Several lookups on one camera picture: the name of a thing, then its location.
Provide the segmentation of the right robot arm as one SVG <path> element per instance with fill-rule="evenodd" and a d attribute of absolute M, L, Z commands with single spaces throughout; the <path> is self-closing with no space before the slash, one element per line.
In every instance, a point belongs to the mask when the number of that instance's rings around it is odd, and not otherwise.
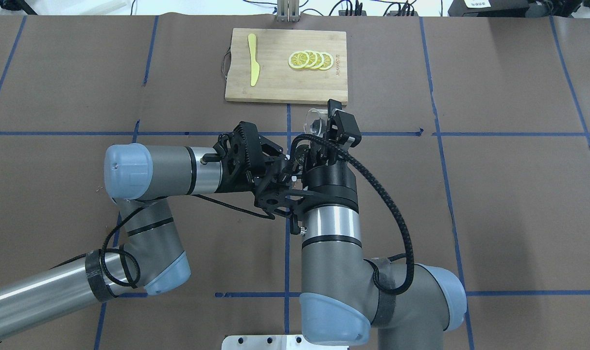
<path fill-rule="evenodd" d="M 406 222 L 379 180 L 350 153 L 362 134 L 340 102 L 298 135 L 254 190 L 259 208 L 288 218 L 301 243 L 301 333 L 312 344 L 359 346 L 378 330 L 381 350 L 441 350 L 464 323 L 459 278 L 418 264 Z M 404 251 L 366 259 L 355 172 L 391 213 Z"/>

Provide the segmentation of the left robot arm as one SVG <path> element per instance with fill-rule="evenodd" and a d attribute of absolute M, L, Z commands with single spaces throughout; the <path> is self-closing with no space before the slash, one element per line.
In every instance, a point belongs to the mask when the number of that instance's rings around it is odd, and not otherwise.
<path fill-rule="evenodd" d="M 262 218 L 284 216 L 279 200 L 295 177 L 287 161 L 265 137 L 244 141 L 233 133 L 221 134 L 211 148 L 110 146 L 105 189 L 121 222 L 100 248 L 0 288 L 0 343 L 133 289 L 156 296 L 186 283 L 191 268 L 168 198 L 251 192 Z"/>

